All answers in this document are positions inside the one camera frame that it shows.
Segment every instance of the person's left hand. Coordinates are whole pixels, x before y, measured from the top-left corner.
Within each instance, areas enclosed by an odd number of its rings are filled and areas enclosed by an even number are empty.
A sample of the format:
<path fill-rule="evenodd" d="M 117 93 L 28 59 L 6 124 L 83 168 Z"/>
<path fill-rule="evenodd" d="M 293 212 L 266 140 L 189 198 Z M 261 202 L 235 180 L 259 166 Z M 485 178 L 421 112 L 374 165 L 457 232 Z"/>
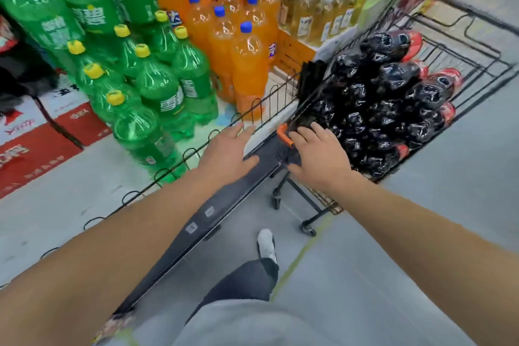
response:
<path fill-rule="evenodd" d="M 243 123 L 237 123 L 221 131 L 211 139 L 198 163 L 198 169 L 221 186 L 244 177 L 260 160 L 258 156 L 243 160 L 245 145 L 256 128 L 249 126 L 240 133 L 242 128 Z"/>

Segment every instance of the orange plastic handle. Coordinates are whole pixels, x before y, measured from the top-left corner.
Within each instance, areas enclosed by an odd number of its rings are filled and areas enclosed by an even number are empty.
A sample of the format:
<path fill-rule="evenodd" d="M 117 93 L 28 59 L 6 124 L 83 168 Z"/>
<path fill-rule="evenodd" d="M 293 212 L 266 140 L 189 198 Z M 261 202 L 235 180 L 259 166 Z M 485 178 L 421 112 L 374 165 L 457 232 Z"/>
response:
<path fill-rule="evenodd" d="M 288 129 L 288 124 L 286 123 L 283 123 L 282 125 L 279 125 L 279 127 L 277 128 L 276 132 L 278 133 L 278 136 L 279 138 L 281 138 L 281 140 L 287 144 L 289 147 L 291 147 L 292 145 L 294 145 L 294 141 L 292 141 L 289 136 L 287 136 L 287 129 Z"/>

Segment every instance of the person's right hand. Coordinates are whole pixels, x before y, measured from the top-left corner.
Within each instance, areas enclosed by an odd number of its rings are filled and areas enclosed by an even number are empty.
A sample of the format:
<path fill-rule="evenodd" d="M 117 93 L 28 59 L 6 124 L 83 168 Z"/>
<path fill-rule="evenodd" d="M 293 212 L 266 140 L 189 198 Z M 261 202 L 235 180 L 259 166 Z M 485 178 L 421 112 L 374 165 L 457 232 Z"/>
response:
<path fill-rule="evenodd" d="M 311 127 L 313 130 L 298 127 L 297 132 L 289 133 L 301 155 L 302 166 L 289 164 L 288 170 L 303 184 L 330 194 L 334 185 L 352 172 L 350 161 L 334 133 L 316 122 Z"/>

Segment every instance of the yellow bottle cap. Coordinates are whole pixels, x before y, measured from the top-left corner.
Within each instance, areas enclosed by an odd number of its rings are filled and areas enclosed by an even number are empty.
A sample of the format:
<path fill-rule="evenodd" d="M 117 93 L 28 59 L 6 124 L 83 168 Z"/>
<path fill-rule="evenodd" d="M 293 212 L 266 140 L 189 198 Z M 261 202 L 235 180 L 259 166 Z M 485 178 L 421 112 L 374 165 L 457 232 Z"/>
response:
<path fill-rule="evenodd" d="M 97 63 L 91 63 L 91 64 L 87 65 L 83 69 L 83 71 L 90 78 L 92 78 L 92 80 L 96 80 L 97 78 L 99 78 L 101 75 L 104 74 L 104 70 Z"/>
<path fill-rule="evenodd" d="M 66 42 L 68 51 L 73 55 L 80 55 L 85 52 L 85 46 L 79 40 L 72 40 Z"/>
<path fill-rule="evenodd" d="M 130 35 L 130 29 L 128 29 L 128 26 L 124 24 L 115 25 L 114 30 L 115 34 L 117 34 L 117 37 L 127 37 Z"/>
<path fill-rule="evenodd" d="M 107 93 L 107 101 L 112 106 L 120 106 L 122 103 L 125 102 L 125 98 L 125 95 L 121 91 L 113 91 Z"/>
<path fill-rule="evenodd" d="M 157 21 L 159 22 L 167 22 L 169 21 L 169 17 L 168 17 L 168 14 L 167 12 L 165 12 L 164 10 L 158 10 L 155 12 L 155 18 L 157 19 Z"/>
<path fill-rule="evenodd" d="M 149 56 L 149 48 L 146 44 L 137 44 L 135 46 L 135 54 L 139 58 L 147 58 Z"/>
<path fill-rule="evenodd" d="M 179 39 L 187 39 L 187 29 L 185 26 L 177 26 L 174 30 L 175 36 Z"/>

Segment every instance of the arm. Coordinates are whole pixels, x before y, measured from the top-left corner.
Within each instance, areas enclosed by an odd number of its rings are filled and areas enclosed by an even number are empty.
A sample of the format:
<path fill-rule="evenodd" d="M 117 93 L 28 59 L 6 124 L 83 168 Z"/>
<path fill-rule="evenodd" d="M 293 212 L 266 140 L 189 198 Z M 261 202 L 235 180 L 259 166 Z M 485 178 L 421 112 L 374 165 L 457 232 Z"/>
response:
<path fill-rule="evenodd" d="M 519 344 L 519 257 L 352 171 L 329 130 L 290 133 L 301 182 L 337 201 L 479 345 Z"/>
<path fill-rule="evenodd" d="M 258 157 L 243 161 L 254 127 L 238 135 L 242 126 L 212 139 L 198 168 L 16 277 L 0 292 L 2 344 L 89 345 L 200 206 L 256 166 Z"/>

